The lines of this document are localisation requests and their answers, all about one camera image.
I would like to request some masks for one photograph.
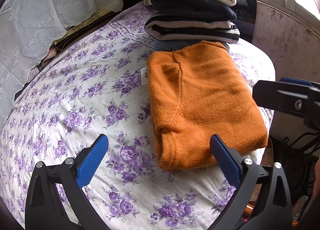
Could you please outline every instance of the white lace curtain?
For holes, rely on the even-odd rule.
[[[122,0],[6,0],[0,9],[0,130],[15,93],[66,28],[122,5]]]

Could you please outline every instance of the orange sweater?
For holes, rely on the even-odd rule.
[[[155,149],[161,169],[215,164],[218,134],[240,154],[267,145],[268,133],[252,94],[226,48],[201,41],[147,61]]]

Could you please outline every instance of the stack of folded clothes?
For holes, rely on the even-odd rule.
[[[161,169],[215,164],[210,137],[240,154],[266,147],[268,133],[227,43],[239,31],[236,0],[151,0],[159,12],[145,30],[156,41],[148,58],[150,111]]]
[[[151,0],[158,11],[146,22],[145,30],[156,41],[155,51],[178,50],[201,40],[238,42],[240,33],[232,21],[236,14],[229,6],[236,0]]]

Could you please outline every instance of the screw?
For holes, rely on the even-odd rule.
[[[41,168],[42,166],[43,166],[43,162],[42,161],[37,162],[36,167],[38,169]]]
[[[294,103],[294,107],[296,108],[297,111],[300,111],[302,109],[302,101],[301,100],[297,100],[295,103]]]
[[[250,158],[245,158],[244,159],[244,163],[247,164],[247,165],[252,165],[253,164],[253,160],[250,159]]]
[[[281,169],[281,168],[282,168],[282,165],[281,165],[280,162],[276,162],[276,163],[275,163],[275,167],[276,167],[277,169]]]
[[[67,158],[64,162],[67,165],[71,165],[73,163],[73,158]]]

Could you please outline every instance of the bed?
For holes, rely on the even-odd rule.
[[[140,69],[153,50],[142,3],[81,39],[23,91],[0,137],[0,196],[24,226],[25,200],[38,161],[60,164],[103,133],[109,150],[84,193],[111,229],[207,229],[235,191],[218,166],[164,172],[153,146],[148,86]],[[252,88],[275,80],[271,60],[240,39],[230,55]],[[273,111],[260,108],[269,130]],[[248,153],[260,163],[264,149]],[[61,185],[63,205],[78,222]]]

